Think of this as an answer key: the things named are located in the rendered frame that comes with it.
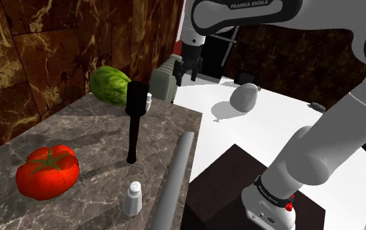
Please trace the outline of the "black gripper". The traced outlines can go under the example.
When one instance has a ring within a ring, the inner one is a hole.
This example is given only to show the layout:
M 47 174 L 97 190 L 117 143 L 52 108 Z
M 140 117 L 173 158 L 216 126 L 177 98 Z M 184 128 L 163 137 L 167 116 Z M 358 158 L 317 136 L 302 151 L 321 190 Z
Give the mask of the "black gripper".
M 201 58 L 202 46 L 192 46 L 182 43 L 182 61 L 175 60 L 173 67 L 173 76 L 176 79 L 176 85 L 181 86 L 184 75 L 184 67 L 192 67 L 191 81 L 195 82 L 197 74 L 202 69 L 203 58 Z

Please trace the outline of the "black tall appliance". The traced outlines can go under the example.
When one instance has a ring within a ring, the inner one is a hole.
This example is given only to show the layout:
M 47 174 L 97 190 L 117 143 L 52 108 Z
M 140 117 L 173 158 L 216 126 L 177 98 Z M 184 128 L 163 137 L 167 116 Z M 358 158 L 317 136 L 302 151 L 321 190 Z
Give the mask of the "black tall appliance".
M 224 74 L 225 64 L 237 42 L 236 37 L 239 26 L 217 34 L 206 36 L 202 47 L 201 57 L 203 58 L 202 69 L 199 72 L 205 80 L 219 83 Z

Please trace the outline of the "small black box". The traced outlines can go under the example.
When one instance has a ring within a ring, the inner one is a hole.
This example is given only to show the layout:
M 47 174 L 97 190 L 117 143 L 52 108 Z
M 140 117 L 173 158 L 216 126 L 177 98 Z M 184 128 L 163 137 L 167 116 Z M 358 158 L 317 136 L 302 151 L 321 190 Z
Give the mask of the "small black box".
M 259 85 L 259 76 L 256 74 L 252 74 L 249 71 L 239 70 L 234 78 L 234 83 L 238 85 L 243 85 L 247 83 L 251 83 L 254 85 Z

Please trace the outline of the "grey egg-shaped object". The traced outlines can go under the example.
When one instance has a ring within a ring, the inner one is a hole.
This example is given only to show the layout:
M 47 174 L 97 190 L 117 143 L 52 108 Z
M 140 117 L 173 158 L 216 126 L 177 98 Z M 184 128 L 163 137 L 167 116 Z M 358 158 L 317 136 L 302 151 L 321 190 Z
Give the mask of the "grey egg-shaped object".
M 230 97 L 230 105 L 239 112 L 250 112 L 256 105 L 259 87 L 252 83 L 237 87 Z

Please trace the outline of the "green lettuce head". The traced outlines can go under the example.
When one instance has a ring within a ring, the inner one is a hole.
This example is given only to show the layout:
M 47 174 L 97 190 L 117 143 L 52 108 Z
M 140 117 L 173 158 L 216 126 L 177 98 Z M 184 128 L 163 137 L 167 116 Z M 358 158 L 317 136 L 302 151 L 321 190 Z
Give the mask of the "green lettuce head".
M 131 79 L 122 71 L 108 65 L 97 68 L 90 77 L 90 90 L 104 103 L 125 106 L 127 85 Z

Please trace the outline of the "grey cylindrical bar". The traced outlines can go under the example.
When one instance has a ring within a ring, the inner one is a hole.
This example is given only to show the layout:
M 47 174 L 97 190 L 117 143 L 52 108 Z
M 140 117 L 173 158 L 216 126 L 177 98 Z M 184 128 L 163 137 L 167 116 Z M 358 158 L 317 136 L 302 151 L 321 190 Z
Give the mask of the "grey cylindrical bar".
M 175 159 L 154 215 L 150 230 L 171 230 L 186 171 L 194 132 L 184 132 L 176 145 Z

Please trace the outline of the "small dark flat disc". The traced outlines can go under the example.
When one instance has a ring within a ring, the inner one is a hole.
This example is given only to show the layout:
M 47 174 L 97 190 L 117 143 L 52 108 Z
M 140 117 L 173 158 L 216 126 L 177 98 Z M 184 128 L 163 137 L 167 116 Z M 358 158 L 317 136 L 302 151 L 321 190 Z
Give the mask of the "small dark flat disc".
M 321 105 L 319 103 L 315 103 L 315 102 L 311 102 L 310 104 L 308 104 L 308 106 L 321 113 L 325 113 L 327 110 L 326 107 L 324 107 L 323 105 Z

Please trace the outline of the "grey salt shaker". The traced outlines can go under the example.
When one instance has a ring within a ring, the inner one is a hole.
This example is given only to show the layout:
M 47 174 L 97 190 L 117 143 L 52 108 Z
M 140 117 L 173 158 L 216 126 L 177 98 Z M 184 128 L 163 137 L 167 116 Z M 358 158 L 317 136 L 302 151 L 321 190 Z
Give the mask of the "grey salt shaker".
M 130 183 L 125 197 L 123 212 L 129 217 L 136 216 L 142 209 L 141 183 L 134 181 Z

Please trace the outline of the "red tomato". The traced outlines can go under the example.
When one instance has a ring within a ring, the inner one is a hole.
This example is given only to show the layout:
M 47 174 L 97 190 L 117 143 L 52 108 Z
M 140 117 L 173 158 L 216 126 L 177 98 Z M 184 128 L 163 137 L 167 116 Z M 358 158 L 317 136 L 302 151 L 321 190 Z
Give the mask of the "red tomato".
M 80 173 L 74 151 L 65 145 L 42 147 L 28 155 L 16 171 L 18 191 L 38 201 L 65 193 L 78 180 Z

